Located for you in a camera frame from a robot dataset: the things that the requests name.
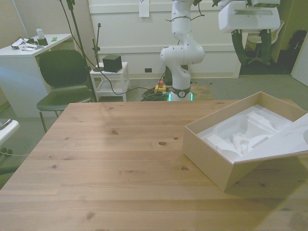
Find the open box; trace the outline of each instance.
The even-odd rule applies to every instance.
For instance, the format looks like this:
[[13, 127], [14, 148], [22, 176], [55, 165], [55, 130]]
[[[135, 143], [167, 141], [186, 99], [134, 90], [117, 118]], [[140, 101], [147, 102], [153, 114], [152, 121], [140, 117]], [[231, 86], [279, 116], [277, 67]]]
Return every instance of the open box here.
[[265, 160], [308, 154], [308, 114], [259, 92], [185, 126], [183, 152], [225, 191]]

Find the black cable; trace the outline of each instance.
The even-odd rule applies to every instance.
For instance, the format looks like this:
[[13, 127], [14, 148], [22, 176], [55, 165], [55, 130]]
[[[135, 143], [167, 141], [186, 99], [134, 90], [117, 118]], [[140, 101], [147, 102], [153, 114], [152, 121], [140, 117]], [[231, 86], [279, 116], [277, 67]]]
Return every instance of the black cable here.
[[[71, 28], [70, 22], [69, 22], [69, 20], [68, 20], [67, 14], [66, 14], [66, 10], [65, 10], [65, 8], [64, 8], [64, 6], [63, 6], [63, 4], [62, 4], [62, 0], [60, 0], [60, 3], [61, 3], [61, 5], [62, 5], [64, 14], [65, 14], [65, 17], [66, 17], [66, 20], [67, 20], [67, 23], [68, 23], [69, 31], [71, 32], [71, 35], [72, 35], [72, 38], [74, 39], [74, 41], [75, 41], [75, 43], [77, 44], [77, 46], [81, 49], [80, 45], [78, 44], [78, 42], [76, 41], [76, 39], [75, 39], [75, 37], [74, 37], [74, 35], [73, 35], [72, 28]], [[89, 62], [93, 67], [96, 67], [96, 66], [89, 60], [89, 58], [88, 58], [86, 55], [85, 55], [85, 57], [86, 57], [86, 59], [88, 60], [88, 62]], [[115, 91], [114, 91], [114, 89], [113, 89], [113, 87], [112, 87], [111, 81], [107, 78], [106, 75], [104, 75], [103, 72], [100, 71], [100, 73], [109, 81], [111, 90], [113, 91], [113, 93], [114, 93], [115, 95], [123, 95], [123, 94], [126, 94], [127, 92], [130, 92], [130, 91], [135, 90], [135, 89], [138, 89], [138, 88], [149, 90], [148, 88], [137, 87], [137, 88], [130, 89], [130, 90], [128, 90], [128, 91], [126, 91], [126, 92], [123, 92], [123, 93], [120, 93], [120, 94], [115, 93]]]
[[191, 20], [191, 18], [187, 17], [187, 16], [180, 16], [180, 17], [175, 17], [175, 18], [173, 18], [171, 20], [167, 20], [167, 19], [165, 19], [165, 20], [168, 21], [168, 22], [172, 22], [174, 19], [177, 19], [177, 18], [189, 18]]
[[[165, 73], [160, 77], [159, 82], [162, 80], [163, 76], [165, 75]], [[143, 101], [158, 101], [161, 98], [162, 99], [167, 99], [169, 94], [171, 92], [170, 88], [166, 89], [166, 93], [163, 94], [161, 91], [155, 93], [155, 87], [151, 88], [149, 90], [147, 90], [144, 94], [142, 94], [143, 99], [141, 100], [141, 102]]]
[[180, 17], [175, 17], [175, 18], [173, 18], [173, 19], [171, 19], [171, 20], [167, 20], [167, 19], [165, 19], [165, 20], [168, 21], [168, 22], [172, 22], [174, 19], [177, 19], [177, 18], [189, 18], [189, 19], [192, 21], [192, 20], [194, 20], [194, 19], [196, 19], [196, 18], [198, 18], [198, 17], [205, 16], [204, 14], [201, 13], [201, 10], [200, 10], [200, 3], [198, 3], [198, 9], [199, 9], [200, 15], [197, 16], [197, 17], [194, 17], [193, 19], [191, 19], [190, 17], [187, 17], [187, 16], [180, 16]]
[[198, 3], [198, 9], [199, 9], [199, 13], [200, 13], [200, 15], [199, 15], [199, 16], [197, 16], [197, 17], [194, 17], [193, 19], [196, 19], [196, 18], [201, 17], [201, 16], [202, 16], [202, 17], [204, 17], [204, 16], [205, 16], [204, 14], [202, 14], [202, 13], [201, 13], [201, 10], [200, 10], [200, 2]]

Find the white robot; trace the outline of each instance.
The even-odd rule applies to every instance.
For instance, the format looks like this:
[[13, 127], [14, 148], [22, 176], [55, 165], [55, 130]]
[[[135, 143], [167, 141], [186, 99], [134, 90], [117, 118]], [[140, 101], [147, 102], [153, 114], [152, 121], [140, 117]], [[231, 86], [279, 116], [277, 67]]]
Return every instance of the white robot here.
[[[190, 101], [190, 73], [181, 65], [202, 62], [205, 52], [192, 35], [191, 6], [202, 0], [173, 0], [172, 34], [182, 45], [165, 47], [161, 51], [162, 62], [172, 73], [170, 101]], [[270, 46], [270, 32], [280, 26], [277, 6], [280, 0], [213, 0], [213, 6], [221, 11], [218, 15], [219, 28], [231, 33], [235, 51], [242, 64], [246, 56], [242, 45], [242, 32], [260, 32], [264, 47]]]

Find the wood grain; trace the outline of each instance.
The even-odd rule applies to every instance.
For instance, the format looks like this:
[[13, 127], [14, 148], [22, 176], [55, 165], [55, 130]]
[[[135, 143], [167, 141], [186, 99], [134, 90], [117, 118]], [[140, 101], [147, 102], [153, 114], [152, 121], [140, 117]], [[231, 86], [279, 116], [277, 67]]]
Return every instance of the wood grain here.
[[182, 153], [234, 102], [70, 104], [0, 191], [0, 231], [308, 230], [308, 156], [222, 192]]

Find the microphone stand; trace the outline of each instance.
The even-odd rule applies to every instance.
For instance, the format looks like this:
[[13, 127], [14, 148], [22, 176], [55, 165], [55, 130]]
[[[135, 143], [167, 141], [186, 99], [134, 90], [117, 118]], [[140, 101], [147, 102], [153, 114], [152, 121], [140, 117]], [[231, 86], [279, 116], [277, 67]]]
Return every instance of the microphone stand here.
[[92, 80], [91, 80], [91, 76], [90, 76], [90, 70], [91, 68], [88, 66], [87, 64], [87, 59], [86, 59], [86, 54], [83, 50], [83, 46], [82, 46], [82, 42], [81, 42], [81, 38], [80, 38], [80, 34], [79, 34], [79, 30], [78, 30], [78, 26], [77, 26], [77, 22], [76, 22], [76, 18], [75, 18], [75, 15], [74, 15], [74, 8], [73, 8], [73, 5], [75, 5], [75, 0], [66, 0], [67, 2], [67, 6], [68, 6], [68, 9], [71, 11], [72, 13], [72, 18], [73, 18], [73, 21], [74, 21], [74, 25], [75, 25], [75, 29], [76, 29], [76, 33], [77, 33], [77, 36], [78, 36], [78, 41], [79, 41], [79, 44], [80, 44], [80, 49], [81, 49], [81, 52], [82, 52], [82, 56], [83, 56], [83, 59], [84, 59], [84, 62], [85, 62], [85, 66], [88, 68], [88, 80], [89, 80], [89, 84], [90, 84], [90, 87], [91, 87], [91, 90], [92, 90], [92, 94], [95, 92], [94, 91], [94, 87], [93, 87], [93, 83], [92, 83]]
[[97, 54], [98, 51], [101, 50], [101, 48], [98, 46], [98, 36], [99, 36], [99, 34], [100, 34], [100, 27], [101, 27], [101, 24], [98, 23], [98, 24], [97, 24], [97, 27], [98, 27], [98, 30], [97, 30], [96, 45], [95, 45], [95, 40], [92, 39], [92, 41], [93, 41], [93, 46], [94, 46], [94, 48], [92, 48], [92, 50], [94, 50], [94, 54], [95, 54], [95, 58], [96, 58], [96, 62], [97, 62], [97, 67], [94, 68], [93, 71], [95, 71], [95, 72], [101, 72], [101, 71], [104, 70], [104, 67], [100, 66], [99, 61], [98, 61], [98, 54]]

